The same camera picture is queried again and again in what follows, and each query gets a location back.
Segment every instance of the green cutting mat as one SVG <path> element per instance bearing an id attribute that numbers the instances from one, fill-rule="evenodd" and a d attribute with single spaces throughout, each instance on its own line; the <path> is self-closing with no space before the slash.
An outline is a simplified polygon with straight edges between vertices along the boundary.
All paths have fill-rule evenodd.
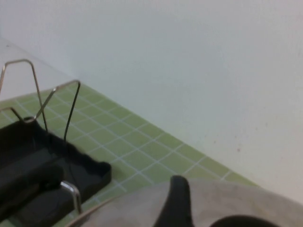
<path id="1" fill-rule="evenodd" d="M 64 134 L 75 90 L 69 86 L 59 91 L 45 109 L 48 128 L 56 135 Z M 45 100 L 49 91 L 41 94 Z M 30 94 L 0 103 L 0 108 L 6 106 L 13 106 L 25 117 L 37 113 L 39 102 L 37 94 Z M 11 112 L 1 112 L 0 128 L 16 120 Z M 42 117 L 38 121 L 43 125 Z M 254 185 L 85 85 L 80 88 L 67 140 L 113 167 L 112 182 L 85 202 L 84 210 L 108 198 L 168 181 L 175 174 Z M 62 227 L 75 216 L 72 212 L 55 226 Z M 0 227 L 12 225 L 4 221 Z"/>

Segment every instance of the white wall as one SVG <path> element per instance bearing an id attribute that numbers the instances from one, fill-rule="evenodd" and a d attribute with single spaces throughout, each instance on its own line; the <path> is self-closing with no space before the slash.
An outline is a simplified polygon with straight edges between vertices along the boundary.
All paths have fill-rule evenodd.
<path id="1" fill-rule="evenodd" d="M 303 202 L 301 0 L 0 0 L 1 34 Z"/>

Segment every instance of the black plastic tray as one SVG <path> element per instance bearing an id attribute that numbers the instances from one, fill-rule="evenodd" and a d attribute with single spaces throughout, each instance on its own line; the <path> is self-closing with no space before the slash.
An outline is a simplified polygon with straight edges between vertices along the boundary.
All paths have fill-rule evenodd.
<path id="1" fill-rule="evenodd" d="M 77 186 L 82 202 L 111 181 L 109 163 L 80 153 L 37 121 L 18 121 L 0 129 L 0 188 L 46 164 L 64 169 L 65 180 Z M 71 195 L 55 190 L 38 195 L 9 220 L 17 227 L 50 227 L 73 209 Z"/>

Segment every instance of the metal loop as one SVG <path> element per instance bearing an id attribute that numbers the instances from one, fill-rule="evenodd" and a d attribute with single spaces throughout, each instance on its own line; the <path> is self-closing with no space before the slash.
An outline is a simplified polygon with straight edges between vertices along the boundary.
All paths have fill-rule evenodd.
<path id="1" fill-rule="evenodd" d="M 39 90 L 39 86 L 38 86 L 38 81 L 37 81 L 37 77 L 36 77 L 36 72 L 35 72 L 35 68 L 34 68 L 34 65 L 33 63 L 28 60 L 28 59 L 19 59 L 19 60 L 15 60 L 15 61 L 8 61 L 4 64 L 3 68 L 2 68 L 2 72 L 1 72 L 1 77 L 0 77 L 0 93 L 1 93 L 1 89 L 2 89 L 2 85 L 3 85 L 3 79 L 4 79 L 4 74 L 5 74 L 5 70 L 6 68 L 11 65 L 11 64 L 16 64 L 16 63 L 20 63 L 20 62 L 26 62 L 28 64 L 30 64 L 30 66 L 32 67 L 32 71 L 33 71 L 33 75 L 34 75 L 34 80 L 35 80 L 35 84 L 36 84 L 36 88 L 37 88 L 37 94 L 38 94 L 38 98 L 39 98 L 39 103 L 40 103 L 40 106 L 41 106 L 41 109 L 42 110 L 42 116 L 43 116 L 43 121 L 44 121 L 44 125 L 45 125 L 45 130 L 46 132 L 48 132 L 48 129 L 47 129 L 47 124 L 46 124 L 46 118 L 45 118 L 45 114 L 44 114 L 44 108 L 42 108 L 42 99 L 41 99 L 41 96 L 40 96 L 40 90 Z M 14 114 L 18 117 L 20 117 L 20 115 L 16 112 L 16 110 L 14 110 L 12 107 L 9 107 L 13 112 Z M 26 123 L 29 123 L 29 122 L 32 122 L 33 120 L 36 119 L 35 118 L 32 118 L 32 119 L 29 119 L 27 121 L 24 121 L 22 120 L 23 122 L 26 122 Z"/>

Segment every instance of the metal wire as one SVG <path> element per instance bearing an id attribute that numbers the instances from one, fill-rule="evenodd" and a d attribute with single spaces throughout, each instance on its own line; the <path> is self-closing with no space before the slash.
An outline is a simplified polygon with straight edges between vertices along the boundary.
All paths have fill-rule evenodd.
<path id="1" fill-rule="evenodd" d="M 80 195 L 78 188 L 75 185 L 73 185 L 67 181 L 62 181 L 60 185 L 63 190 L 69 192 L 72 195 L 72 199 L 74 202 L 74 208 L 78 214 L 81 214 L 82 213 L 81 195 Z"/>
<path id="2" fill-rule="evenodd" d="M 4 110 L 7 110 L 7 109 L 10 109 L 17 116 L 17 118 L 19 120 L 23 121 L 24 123 L 31 123 L 31 122 L 35 121 L 42 114 L 43 121 L 44 121 L 44 124 L 45 124 L 45 130 L 46 130 L 46 132 L 48 132 L 47 124 L 46 124 L 46 118 L 45 118 L 45 114 L 44 114 L 44 109 L 45 109 L 46 105 L 51 100 L 51 98 L 53 97 L 53 95 L 54 95 L 55 92 L 57 92 L 58 90 L 61 90 L 61 89 L 65 88 L 65 87 L 69 86 L 70 84 L 77 83 L 78 86 L 77 86 L 76 94 L 75 94 L 73 103 L 71 105 L 70 115 L 68 117 L 66 128 L 65 128 L 65 132 L 64 132 L 64 138 L 63 139 L 64 139 L 64 141 L 66 141 L 66 135 L 67 135 L 67 131 L 68 131 L 68 128 L 69 128 L 69 125 L 70 125 L 70 122 L 71 122 L 71 116 L 72 116 L 72 113 L 73 113 L 73 110 L 74 110 L 74 107 L 75 107 L 75 104 L 76 104 L 76 100 L 77 100 L 77 97 L 78 97 L 79 89 L 80 89 L 80 86 L 81 86 L 80 81 L 79 80 L 72 80 L 70 82 L 67 82 L 67 83 L 64 83 L 64 84 L 56 86 L 51 91 L 51 93 L 48 95 L 48 97 L 46 98 L 45 102 L 42 104 L 42 100 L 41 100 L 41 96 L 40 96 L 40 90 L 39 90 L 39 86 L 38 86 L 38 82 L 37 82 L 37 78 L 36 78 L 36 72 L 35 72 L 34 65 L 33 65 L 33 63 L 30 60 L 20 59 L 20 60 L 15 60 L 15 61 L 8 61 L 3 66 L 1 77 L 0 77 L 0 93 L 1 93 L 2 85 L 3 85 L 3 79 L 4 79 L 4 74 L 5 74 L 5 70 L 6 70 L 7 66 L 11 65 L 11 64 L 15 64 L 15 63 L 20 63 L 20 62 L 27 62 L 32 67 L 32 71 L 33 71 L 33 75 L 34 75 L 34 79 L 35 79 L 35 84 L 36 84 L 37 93 L 38 93 L 38 97 L 39 97 L 39 102 L 40 102 L 41 108 L 39 109 L 39 111 L 37 112 L 37 114 L 34 117 L 31 117 L 31 118 L 26 119 L 26 120 L 24 120 L 13 107 L 2 108 L 2 109 L 0 109 L 0 112 L 4 111 Z"/>
<path id="3" fill-rule="evenodd" d="M 5 110 L 11 110 L 20 121 L 23 121 L 23 118 L 18 114 L 18 112 L 13 107 L 4 107 L 4 108 L 1 108 L 0 112 L 1 111 L 5 111 Z"/>
<path id="4" fill-rule="evenodd" d="M 76 91 L 76 94 L 75 94 L 75 97 L 74 97 L 74 100 L 73 100 L 73 103 L 71 105 L 71 111 L 70 111 L 70 115 L 68 117 L 68 120 L 67 120 L 67 124 L 66 124 L 66 128 L 65 128 L 65 133 L 64 133 L 64 141 L 66 141 L 66 135 L 67 135 L 67 131 L 68 131 L 68 128 L 69 128 L 69 125 L 70 125 L 70 121 L 71 121 L 71 116 L 72 116 L 72 113 L 73 113 L 73 110 L 74 110 L 74 107 L 75 107 L 75 104 L 76 104 L 76 101 L 77 101 L 77 97 L 78 97 L 78 93 L 79 93 L 79 89 L 80 89 L 80 86 L 81 86 L 81 83 L 79 80 L 72 80 L 70 82 L 67 82 L 65 84 L 61 84 L 57 87 L 55 87 L 51 93 L 48 95 L 48 97 L 46 98 L 46 101 L 43 103 L 42 107 L 40 108 L 40 110 L 38 111 L 38 113 L 36 114 L 35 117 L 33 117 L 33 119 L 29 119 L 28 121 L 34 121 L 37 117 L 39 117 L 39 115 L 41 113 L 43 113 L 43 110 L 44 108 L 46 107 L 47 103 L 50 101 L 50 99 L 53 97 L 54 93 L 73 84 L 73 83 L 77 83 L 78 86 L 77 86 L 77 91 Z"/>
<path id="5" fill-rule="evenodd" d="M 38 98 L 39 98 L 39 103 L 40 103 L 40 106 L 42 108 L 42 99 L 41 99 L 41 96 L 40 96 L 40 90 L 39 90 L 38 81 L 37 81 L 37 77 L 36 77 L 36 71 L 35 71 L 33 63 L 28 59 L 19 59 L 19 60 L 15 60 L 15 61 L 8 61 L 4 64 L 4 66 L 2 68 L 2 72 L 1 72 L 1 77 L 0 77 L 0 93 L 1 93 L 2 85 L 3 85 L 4 74 L 5 74 L 6 68 L 11 64 L 17 64 L 17 63 L 21 63 L 21 62 L 28 63 L 32 67 L 34 80 L 35 80 L 35 85 L 36 85 L 36 89 L 37 89 L 37 94 L 38 94 Z M 44 114 L 44 108 L 42 109 L 42 116 L 43 116 L 43 121 L 44 121 L 44 125 L 45 125 L 45 130 L 46 130 L 46 132 L 48 132 L 47 124 L 46 124 L 46 118 L 45 118 L 45 114 Z"/>

